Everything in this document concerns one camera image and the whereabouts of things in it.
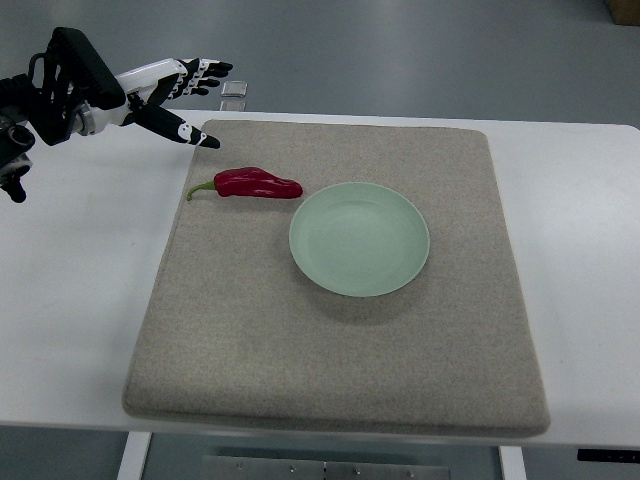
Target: robotic hand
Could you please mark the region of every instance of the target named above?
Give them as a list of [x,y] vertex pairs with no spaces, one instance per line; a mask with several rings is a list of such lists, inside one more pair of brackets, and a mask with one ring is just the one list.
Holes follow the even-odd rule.
[[120,107],[102,110],[85,103],[75,128],[81,135],[99,133],[112,123],[133,122],[176,142],[219,148],[220,142],[192,127],[160,105],[182,95],[206,95],[208,87],[220,82],[214,77],[228,75],[232,65],[217,60],[167,59],[116,76],[127,101]]
[[[43,60],[42,86],[33,84]],[[0,80],[0,188],[15,202],[26,194],[20,177],[35,143],[27,121],[48,145],[72,133],[93,135],[108,124],[137,123],[170,140],[219,148],[220,142],[160,105],[182,95],[206,95],[233,66],[208,59],[167,59],[114,77],[84,34],[56,28],[47,51],[34,55],[27,75]]]

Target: metal plate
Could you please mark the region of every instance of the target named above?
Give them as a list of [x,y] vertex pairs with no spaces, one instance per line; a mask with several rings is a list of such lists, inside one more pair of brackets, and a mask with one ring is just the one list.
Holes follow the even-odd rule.
[[446,467],[327,462],[325,480],[449,480]]
[[324,462],[204,456],[202,480],[323,480]]
[[202,480],[449,480],[446,467],[254,457],[202,458]]
[[244,97],[247,94],[247,82],[230,81],[222,84],[221,97]]
[[241,100],[223,100],[220,102],[221,112],[244,112],[245,102]]

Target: red chili pepper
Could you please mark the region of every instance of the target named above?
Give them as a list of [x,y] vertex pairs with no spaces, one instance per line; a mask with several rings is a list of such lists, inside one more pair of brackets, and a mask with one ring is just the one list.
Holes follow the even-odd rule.
[[216,190],[221,197],[298,198],[302,186],[293,180],[278,178],[258,167],[225,170],[213,177],[211,182],[193,187],[187,193],[187,201],[196,190]]

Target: beige felt mat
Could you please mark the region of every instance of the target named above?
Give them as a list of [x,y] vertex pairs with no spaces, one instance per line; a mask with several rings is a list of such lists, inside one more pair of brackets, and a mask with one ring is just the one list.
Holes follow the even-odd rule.
[[[258,166],[295,200],[181,202],[131,363],[131,415],[319,431],[526,436],[549,423],[485,136],[424,128],[211,121],[185,185]],[[367,181],[409,198],[427,264],[388,295],[343,297],[295,265],[310,194]]]

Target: light green plate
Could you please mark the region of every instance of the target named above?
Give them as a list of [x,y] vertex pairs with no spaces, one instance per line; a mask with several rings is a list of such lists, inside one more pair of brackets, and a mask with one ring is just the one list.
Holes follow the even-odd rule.
[[293,216],[289,245],[307,277],[335,293],[393,292],[420,272],[429,230],[399,193],[372,183],[339,183],[310,196]]

